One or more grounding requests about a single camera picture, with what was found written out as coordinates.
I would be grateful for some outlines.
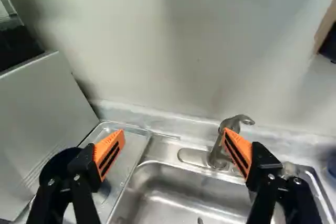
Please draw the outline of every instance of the faucet base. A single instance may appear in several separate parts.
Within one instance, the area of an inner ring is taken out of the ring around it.
[[[209,151],[196,150],[192,148],[182,148],[178,151],[178,159],[190,165],[195,165],[202,168],[216,169],[228,171],[230,167],[230,157],[222,155],[223,157],[218,160],[220,163],[216,162],[216,166],[209,165]]]

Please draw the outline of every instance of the black object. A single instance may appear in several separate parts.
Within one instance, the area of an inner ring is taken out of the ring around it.
[[[73,147],[55,155],[40,173],[40,187],[27,224],[62,224],[70,202],[77,224],[100,224],[92,192],[102,181],[93,161],[94,144],[84,149]]]
[[[336,63],[336,22],[328,32],[319,53],[329,58],[332,63]]]
[[[42,54],[38,42],[25,26],[0,31],[0,71]]]
[[[310,187],[298,177],[281,178],[282,164],[259,142],[252,143],[252,163],[246,186],[257,196],[247,224],[270,224],[276,201],[286,224],[323,224]]]

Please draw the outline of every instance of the faucet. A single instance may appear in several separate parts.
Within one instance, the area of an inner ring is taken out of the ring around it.
[[[212,150],[208,157],[208,165],[210,167],[214,169],[223,169],[227,165],[227,163],[230,162],[230,158],[222,153],[223,147],[220,143],[224,134],[224,128],[229,128],[239,134],[240,123],[244,123],[246,125],[254,125],[255,121],[253,121],[250,117],[246,115],[239,114],[231,118],[226,118],[220,123],[216,143],[212,147]]]

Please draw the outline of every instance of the wall backsplash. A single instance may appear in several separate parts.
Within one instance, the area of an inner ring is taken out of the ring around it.
[[[336,135],[331,0],[13,0],[91,98]]]

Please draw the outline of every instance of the sink basin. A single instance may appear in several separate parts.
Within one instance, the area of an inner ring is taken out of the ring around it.
[[[245,223],[250,209],[244,185],[146,162],[135,170],[112,223]]]
[[[190,143],[152,139],[108,223],[245,224],[252,203],[243,177],[233,164],[218,171],[181,162],[178,153],[186,147]],[[323,223],[333,223],[330,202],[313,168],[293,166],[310,185]],[[283,223],[283,209],[276,203],[272,224]]]

